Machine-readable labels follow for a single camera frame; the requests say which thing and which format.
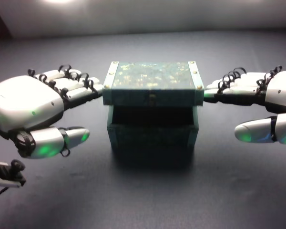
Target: bright light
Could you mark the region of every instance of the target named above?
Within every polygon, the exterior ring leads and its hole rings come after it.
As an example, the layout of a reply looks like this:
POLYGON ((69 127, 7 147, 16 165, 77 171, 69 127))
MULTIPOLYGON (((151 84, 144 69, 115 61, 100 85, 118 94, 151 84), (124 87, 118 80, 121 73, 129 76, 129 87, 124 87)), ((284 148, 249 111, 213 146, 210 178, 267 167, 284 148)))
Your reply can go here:
POLYGON ((45 0, 47 2, 51 2, 51 3, 67 3, 70 2, 72 0, 45 0))

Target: white backdrop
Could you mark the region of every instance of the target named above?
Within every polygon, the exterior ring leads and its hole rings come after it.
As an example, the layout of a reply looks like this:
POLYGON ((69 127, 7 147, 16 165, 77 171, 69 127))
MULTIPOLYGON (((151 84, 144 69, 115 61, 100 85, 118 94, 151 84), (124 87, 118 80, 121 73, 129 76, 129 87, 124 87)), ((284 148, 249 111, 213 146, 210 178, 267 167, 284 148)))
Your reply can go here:
POLYGON ((286 28, 286 0, 0 0, 0 15, 15 38, 286 28))

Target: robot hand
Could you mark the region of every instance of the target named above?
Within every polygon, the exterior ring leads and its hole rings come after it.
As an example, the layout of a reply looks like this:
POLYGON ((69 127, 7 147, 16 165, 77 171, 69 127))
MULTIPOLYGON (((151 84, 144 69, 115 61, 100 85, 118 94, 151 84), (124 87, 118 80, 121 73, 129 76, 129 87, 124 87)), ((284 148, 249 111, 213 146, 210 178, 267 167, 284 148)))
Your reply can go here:
MULTIPOLYGON (((69 65, 41 74, 29 69, 28 75, 7 79, 0 83, 0 136, 11 139, 24 158, 40 159, 59 153, 68 156, 71 148, 89 137, 89 130, 51 125, 62 118, 64 111, 101 97, 102 88, 97 78, 69 65)), ((0 162, 0 186, 23 185, 15 177, 16 171, 24 167, 14 164, 9 167, 0 162)))
POLYGON ((236 138, 251 143, 286 144, 286 71, 281 66, 268 73, 247 73, 244 68, 235 68, 206 87, 204 101, 265 106, 278 115, 238 125, 236 138))

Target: robotic hand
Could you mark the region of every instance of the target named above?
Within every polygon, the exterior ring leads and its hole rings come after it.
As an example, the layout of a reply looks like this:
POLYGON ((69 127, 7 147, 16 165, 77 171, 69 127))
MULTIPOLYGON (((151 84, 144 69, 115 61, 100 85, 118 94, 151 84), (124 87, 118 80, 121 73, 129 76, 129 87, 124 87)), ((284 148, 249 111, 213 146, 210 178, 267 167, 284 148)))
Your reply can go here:
MULTIPOLYGON (((17 76, 0 83, 0 136, 11 139, 21 157, 40 159, 70 149, 89 137, 83 127, 56 128, 51 125, 63 112, 101 97, 99 80, 62 65, 58 70, 17 76)), ((0 186, 20 187, 24 165, 13 160, 9 166, 0 162, 0 186)))
POLYGON ((251 143, 286 144, 286 71, 281 66, 268 73, 247 73, 244 68, 235 68, 206 87, 204 101, 265 106, 278 115, 238 125, 236 138, 251 143))

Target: green box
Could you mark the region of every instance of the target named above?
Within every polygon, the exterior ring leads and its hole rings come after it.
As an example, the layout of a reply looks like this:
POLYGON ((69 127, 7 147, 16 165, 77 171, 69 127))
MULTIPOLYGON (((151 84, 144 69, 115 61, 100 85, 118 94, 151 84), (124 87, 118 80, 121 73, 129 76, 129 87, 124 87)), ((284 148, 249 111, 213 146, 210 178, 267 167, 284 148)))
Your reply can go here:
POLYGON ((193 151, 204 86, 196 62, 112 62, 104 82, 113 150, 193 151))

